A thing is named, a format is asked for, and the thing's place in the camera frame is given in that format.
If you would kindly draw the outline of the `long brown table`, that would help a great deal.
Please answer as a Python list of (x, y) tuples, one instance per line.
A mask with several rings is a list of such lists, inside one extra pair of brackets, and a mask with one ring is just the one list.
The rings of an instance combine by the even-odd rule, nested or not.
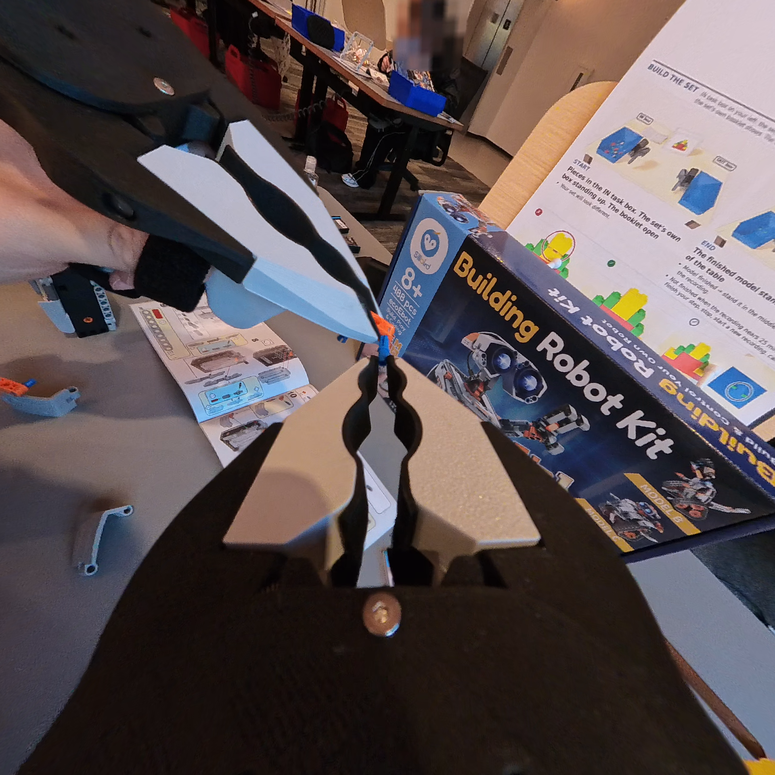
[(290, 55), (303, 68), (300, 108), (310, 102), (323, 101), (331, 89), (364, 115), (380, 114), (386, 118), (401, 118), (411, 132), (398, 150), (387, 186), (376, 212), (355, 212), (354, 218), (367, 221), (401, 222), (405, 216), (392, 213), (392, 206), (411, 157), (412, 144), (420, 130), (449, 134), (463, 129), (462, 123), (447, 115), (431, 116), (413, 110), (395, 100), (379, 86), (351, 72), (333, 52), (305, 39), (293, 29), (291, 16), (284, 9), (267, 2), (252, 1), (252, 5), (272, 20), (283, 33), (290, 36)]

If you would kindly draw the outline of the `black and grey motor block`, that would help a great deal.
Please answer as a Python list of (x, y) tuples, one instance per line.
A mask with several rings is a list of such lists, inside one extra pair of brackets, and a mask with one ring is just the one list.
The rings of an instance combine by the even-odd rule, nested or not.
[(79, 338), (113, 332), (115, 315), (105, 289), (94, 279), (107, 274), (90, 266), (71, 266), (62, 272), (30, 282), (40, 297), (39, 306), (53, 325)]

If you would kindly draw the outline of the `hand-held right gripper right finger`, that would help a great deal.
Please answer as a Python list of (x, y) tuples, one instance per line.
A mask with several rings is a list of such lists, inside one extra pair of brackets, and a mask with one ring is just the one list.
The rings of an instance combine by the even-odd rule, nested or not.
[(487, 431), (404, 360), (388, 357), (394, 432), (406, 448), (392, 546), (397, 586), (430, 586), (457, 557), (532, 547), (540, 535)]

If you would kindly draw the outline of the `grey desk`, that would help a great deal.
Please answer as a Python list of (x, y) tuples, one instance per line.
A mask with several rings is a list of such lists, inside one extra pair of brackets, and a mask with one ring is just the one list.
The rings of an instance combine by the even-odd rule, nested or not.
[[(2, 401), (2, 773), (15, 773), (77, 686), (150, 547), (221, 468), (189, 403), (141, 332), (130, 299), (111, 296), (118, 329), (68, 338), (26, 284), (2, 286), (2, 376), (34, 394), (74, 386), (59, 419)], [(359, 345), (286, 312), (269, 326), (322, 390)], [(92, 511), (110, 519), (98, 573), (71, 561)], [(773, 634), (691, 552), (629, 566), (667, 640), (773, 756)]]

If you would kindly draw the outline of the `clear plastic box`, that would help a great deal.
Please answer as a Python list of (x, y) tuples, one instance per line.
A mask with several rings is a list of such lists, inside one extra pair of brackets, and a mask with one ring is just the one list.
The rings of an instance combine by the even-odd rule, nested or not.
[(347, 34), (343, 50), (339, 53), (345, 67), (357, 72), (366, 67), (373, 51), (373, 40), (357, 31)]

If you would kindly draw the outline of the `white instruction booklet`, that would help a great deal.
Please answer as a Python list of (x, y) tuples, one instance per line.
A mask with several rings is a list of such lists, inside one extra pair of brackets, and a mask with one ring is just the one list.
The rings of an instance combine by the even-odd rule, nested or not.
[[(183, 568), (195, 557), (213, 559), (221, 549), (238, 549), (226, 546), (224, 536), (281, 424), (320, 392), (308, 383), (297, 354), (265, 324), (239, 332), (205, 304), (191, 313), (157, 303), (133, 305), (132, 310), (225, 467), (170, 523), (147, 556), (148, 563), (174, 560), (175, 568)], [(360, 449), (357, 454), (368, 504), (364, 554), (392, 526), (396, 505)]]

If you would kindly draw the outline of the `robot kit box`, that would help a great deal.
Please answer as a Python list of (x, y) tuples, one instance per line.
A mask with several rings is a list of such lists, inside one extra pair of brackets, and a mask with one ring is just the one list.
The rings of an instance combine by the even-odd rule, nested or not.
[(460, 195), (416, 201), (379, 302), (392, 353), (502, 431), (623, 553), (773, 528), (773, 448)]

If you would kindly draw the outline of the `person's left hand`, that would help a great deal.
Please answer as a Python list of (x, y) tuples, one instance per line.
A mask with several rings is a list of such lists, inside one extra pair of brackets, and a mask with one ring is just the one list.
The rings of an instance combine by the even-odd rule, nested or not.
[(147, 234), (93, 211), (50, 180), (32, 146), (1, 122), (1, 283), (51, 276), (69, 264), (113, 270), (130, 290)]

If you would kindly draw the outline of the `large printed instruction sheet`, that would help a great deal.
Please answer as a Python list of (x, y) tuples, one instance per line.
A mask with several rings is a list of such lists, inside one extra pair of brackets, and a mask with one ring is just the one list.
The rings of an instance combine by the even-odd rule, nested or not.
[(773, 2), (685, 2), (509, 233), (754, 428), (774, 403)]

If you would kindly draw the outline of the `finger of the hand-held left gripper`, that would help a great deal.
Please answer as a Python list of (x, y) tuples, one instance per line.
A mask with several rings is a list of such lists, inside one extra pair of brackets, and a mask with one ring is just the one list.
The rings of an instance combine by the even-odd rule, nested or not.
[(208, 305), (221, 320), (249, 328), (288, 310), (337, 334), (376, 342), (372, 317), (354, 291), (325, 272), (307, 248), (276, 231), (216, 161), (168, 146), (138, 161), (253, 255), (240, 283), (224, 270), (212, 271), (206, 281)]
[(363, 271), (307, 179), (249, 121), (228, 127), (218, 162), (255, 212), (247, 226), (253, 266), (239, 284), (249, 309), (272, 303), (300, 316), (373, 316)]

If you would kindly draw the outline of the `blue bin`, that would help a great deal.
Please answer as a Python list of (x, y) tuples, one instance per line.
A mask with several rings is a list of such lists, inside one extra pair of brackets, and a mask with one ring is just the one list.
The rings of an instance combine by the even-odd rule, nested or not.
[(405, 107), (425, 115), (438, 116), (445, 111), (446, 97), (417, 85), (398, 70), (391, 73), (388, 94)]
[(337, 53), (344, 48), (345, 31), (303, 5), (292, 5), (291, 24), (295, 31), (317, 46)]

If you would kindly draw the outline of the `grey curved beam piece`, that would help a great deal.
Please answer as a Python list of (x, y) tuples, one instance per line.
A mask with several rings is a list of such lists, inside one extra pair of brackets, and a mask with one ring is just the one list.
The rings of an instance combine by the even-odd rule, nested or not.
[(105, 524), (110, 518), (127, 518), (134, 512), (133, 505), (123, 505), (95, 512), (77, 528), (71, 555), (72, 567), (81, 576), (94, 576), (98, 572), (98, 551)]
[(47, 418), (59, 418), (71, 412), (76, 408), (80, 397), (81, 394), (75, 387), (64, 388), (48, 398), (29, 394), (22, 396), (1, 394), (1, 399), (15, 411)]

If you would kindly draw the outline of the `beige rounded panel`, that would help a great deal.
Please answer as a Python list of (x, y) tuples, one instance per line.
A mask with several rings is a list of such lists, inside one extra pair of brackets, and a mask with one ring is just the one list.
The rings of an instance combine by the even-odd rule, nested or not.
[(499, 227), (509, 227), (616, 86), (590, 83), (559, 99), (486, 194), (480, 210)]

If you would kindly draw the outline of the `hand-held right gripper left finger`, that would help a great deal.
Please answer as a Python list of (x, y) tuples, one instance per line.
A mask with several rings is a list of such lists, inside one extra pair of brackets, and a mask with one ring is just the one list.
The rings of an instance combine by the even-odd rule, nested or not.
[(357, 453), (371, 432), (378, 371), (376, 357), (359, 360), (281, 424), (226, 546), (310, 559), (334, 586), (356, 586), (368, 525)]

